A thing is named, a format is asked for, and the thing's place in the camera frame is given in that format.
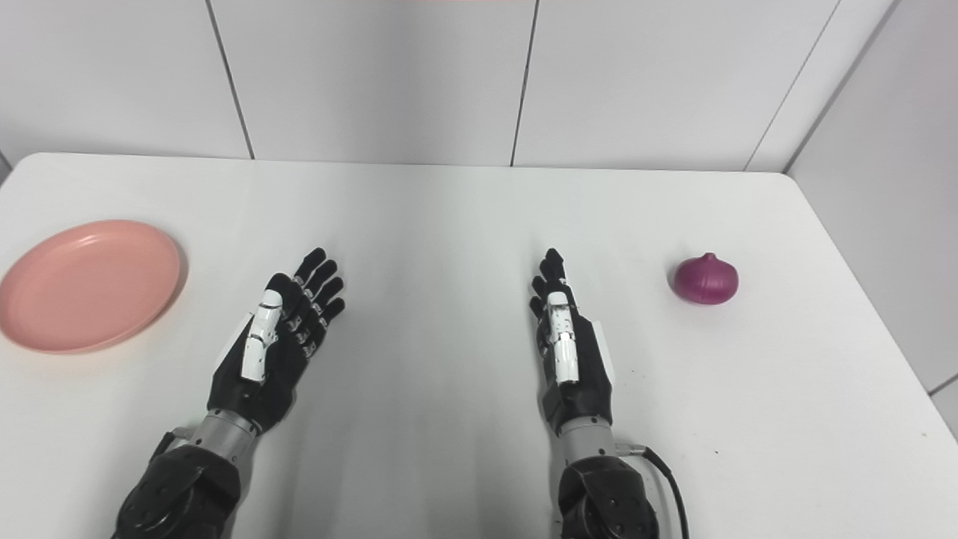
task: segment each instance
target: plate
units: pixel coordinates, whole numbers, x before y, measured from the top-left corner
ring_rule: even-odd
[[[176,292],[182,261],[162,231],[97,221],[47,238],[0,282],[0,331],[40,352],[104,348],[146,328]]]

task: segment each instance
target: robotic arm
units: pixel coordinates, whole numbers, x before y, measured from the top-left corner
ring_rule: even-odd
[[[217,539],[240,501],[237,461],[279,423],[309,358],[346,304],[336,263],[317,248],[292,278],[270,279],[213,376],[208,413],[192,436],[160,440],[117,517],[115,539]]]
[[[612,384],[596,326],[579,314],[565,280],[562,257],[549,249],[533,280],[529,307],[539,321],[536,343],[548,387],[546,421],[559,437],[565,470],[559,480],[563,539],[658,539],[659,527],[642,476],[618,455],[638,454],[666,475],[685,510],[671,471],[652,450],[616,446],[612,437]]]

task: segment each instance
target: red onion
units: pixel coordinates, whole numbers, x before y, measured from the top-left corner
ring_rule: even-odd
[[[675,269],[675,293],[684,299],[718,305],[739,289],[739,273],[735,267],[707,252],[701,258],[690,258]]]

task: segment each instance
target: black wire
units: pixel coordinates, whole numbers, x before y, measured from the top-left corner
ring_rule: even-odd
[[[655,466],[669,481],[672,495],[675,496],[675,507],[678,509],[678,523],[682,526],[682,539],[689,539],[689,519],[685,516],[685,502],[682,502],[682,493],[678,491],[678,482],[675,481],[672,470],[651,447],[646,447],[646,450],[642,452],[642,457],[651,462],[652,466]]]

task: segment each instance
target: white wall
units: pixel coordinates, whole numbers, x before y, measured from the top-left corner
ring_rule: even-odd
[[[0,151],[248,157],[199,0],[0,0]]]
[[[958,373],[955,21],[898,4],[789,171],[929,389]]]
[[[508,165],[535,0],[216,0],[260,159]]]
[[[780,171],[889,2],[542,0],[515,163]],[[536,0],[212,6],[257,157],[511,162]],[[0,0],[0,77],[13,163],[249,154],[201,0]]]
[[[544,1],[515,163],[782,171],[888,3]]]

